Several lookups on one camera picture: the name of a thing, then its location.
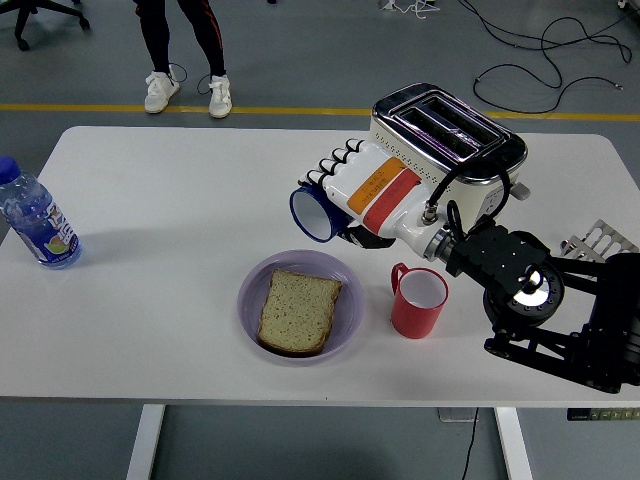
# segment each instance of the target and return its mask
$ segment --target floor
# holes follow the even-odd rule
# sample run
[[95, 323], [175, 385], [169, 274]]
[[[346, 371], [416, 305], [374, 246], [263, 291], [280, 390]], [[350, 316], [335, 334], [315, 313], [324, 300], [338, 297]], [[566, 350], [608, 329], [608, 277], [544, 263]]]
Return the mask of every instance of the floor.
[[[188, 77], [160, 115], [142, 110], [152, 67], [130, 0], [84, 0], [87, 31], [75, 18], [41, 10], [24, 32], [28, 52], [13, 38], [15, 12], [0, 16], [0, 153], [38, 174], [60, 135], [77, 125], [367, 130], [377, 99], [429, 82], [518, 132], [603, 135], [640, 185], [640, 64], [629, 56], [640, 45], [635, 7], [623, 12], [614, 0], [515, 0], [509, 8], [499, 0], [470, 2], [494, 25], [547, 39], [500, 33], [509, 45], [489, 35], [469, 2], [437, 0], [440, 11], [420, 19], [381, 11], [376, 0], [214, 0], [235, 109], [213, 120], [197, 89], [207, 73], [204, 56], [177, 3], [166, 3], [172, 61]], [[574, 43], [584, 36], [580, 23], [552, 23], [568, 16], [592, 35], [615, 23], [602, 34], [628, 50], [609, 37]], [[571, 45], [550, 48], [558, 43]], [[561, 72], [560, 88], [535, 84], [514, 67], [481, 75], [518, 64], [557, 86], [545, 54]], [[474, 94], [480, 76], [475, 86], [486, 101]], [[587, 76], [599, 79], [578, 82], [553, 108], [562, 87]], [[552, 112], [527, 116], [496, 105]], [[576, 192], [577, 201], [588, 204], [588, 193], [588, 186]], [[0, 238], [5, 232], [3, 225]], [[140, 411], [126, 403], [3, 401], [0, 480], [125, 478]], [[536, 480], [638, 477], [639, 423], [567, 422], [561, 410], [519, 413]], [[479, 418], [467, 478], [507, 478], [493, 414], [483, 409]], [[153, 478], [462, 478], [470, 441], [470, 423], [442, 423], [435, 409], [171, 406]]]

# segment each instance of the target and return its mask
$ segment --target bread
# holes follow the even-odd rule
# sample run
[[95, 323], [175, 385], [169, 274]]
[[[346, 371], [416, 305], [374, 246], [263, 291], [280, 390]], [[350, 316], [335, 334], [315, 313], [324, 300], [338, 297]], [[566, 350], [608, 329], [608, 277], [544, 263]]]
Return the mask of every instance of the bread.
[[319, 354], [331, 332], [342, 282], [276, 269], [262, 307], [258, 343], [288, 357]]

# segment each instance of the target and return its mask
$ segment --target shoe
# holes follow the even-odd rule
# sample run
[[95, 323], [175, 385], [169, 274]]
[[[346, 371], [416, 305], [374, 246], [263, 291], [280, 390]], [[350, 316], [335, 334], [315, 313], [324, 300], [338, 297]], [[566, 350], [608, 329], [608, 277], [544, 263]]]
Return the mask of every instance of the shoe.
[[209, 103], [209, 113], [213, 118], [224, 118], [231, 112], [231, 91], [229, 79], [224, 77], [211, 76], [211, 103]]
[[147, 113], [160, 113], [169, 105], [169, 99], [180, 90], [180, 84], [174, 80], [173, 68], [169, 66], [169, 75], [164, 72], [151, 72], [146, 79], [149, 89], [144, 99]]

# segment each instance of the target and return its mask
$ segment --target silver toaster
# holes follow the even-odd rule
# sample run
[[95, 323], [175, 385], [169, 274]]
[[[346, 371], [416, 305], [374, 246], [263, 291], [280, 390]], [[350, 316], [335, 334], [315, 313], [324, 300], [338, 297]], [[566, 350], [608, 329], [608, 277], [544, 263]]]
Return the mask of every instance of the silver toaster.
[[[520, 137], [427, 83], [409, 85], [376, 102], [369, 135], [433, 189], [452, 168], [479, 158], [498, 162], [515, 185], [527, 157]], [[495, 170], [463, 168], [440, 202], [455, 200], [463, 225], [471, 227], [495, 210], [502, 196]]]

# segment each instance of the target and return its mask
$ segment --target plastic bottle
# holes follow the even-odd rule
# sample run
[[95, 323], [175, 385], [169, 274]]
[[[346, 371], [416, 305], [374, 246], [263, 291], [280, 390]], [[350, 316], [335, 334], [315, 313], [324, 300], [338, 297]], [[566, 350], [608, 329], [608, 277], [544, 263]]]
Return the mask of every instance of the plastic bottle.
[[65, 268], [80, 257], [80, 239], [49, 191], [6, 156], [0, 157], [0, 212], [45, 267]]

